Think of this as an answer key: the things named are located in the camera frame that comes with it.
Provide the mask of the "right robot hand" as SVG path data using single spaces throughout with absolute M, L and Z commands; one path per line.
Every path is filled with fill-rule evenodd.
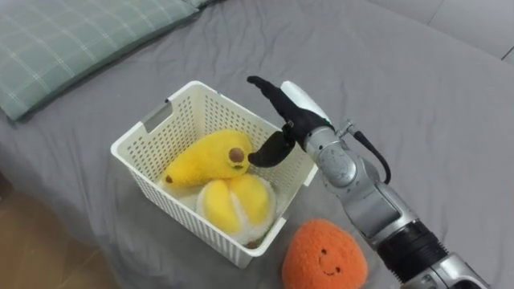
M 334 130 L 327 119 L 299 107 L 271 82 L 257 75 L 248 76 L 247 82 L 255 85 L 285 120 L 285 124 L 279 131 L 271 134 L 256 152 L 248 155 L 248 160 L 253 166 L 260 168 L 277 166 L 294 149 L 295 144 L 299 144 L 300 148 L 305 150 L 305 141 L 316 129 L 327 127 Z

